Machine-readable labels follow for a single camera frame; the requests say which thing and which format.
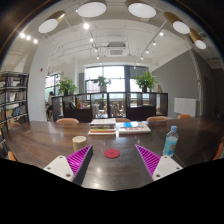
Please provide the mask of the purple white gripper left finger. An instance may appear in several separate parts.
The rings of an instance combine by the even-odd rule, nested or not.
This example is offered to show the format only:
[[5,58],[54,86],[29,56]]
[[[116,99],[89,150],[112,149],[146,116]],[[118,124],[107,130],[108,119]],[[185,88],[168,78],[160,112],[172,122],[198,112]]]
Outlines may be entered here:
[[44,170],[81,186],[92,155],[93,147],[88,145],[67,157],[59,155]]

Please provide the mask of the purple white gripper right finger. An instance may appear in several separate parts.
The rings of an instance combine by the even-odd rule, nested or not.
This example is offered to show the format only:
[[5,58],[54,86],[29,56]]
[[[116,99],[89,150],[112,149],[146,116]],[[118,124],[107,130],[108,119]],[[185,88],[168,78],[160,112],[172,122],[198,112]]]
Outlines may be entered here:
[[182,167],[169,156],[159,156],[142,146],[136,149],[151,178],[156,181],[182,169]]

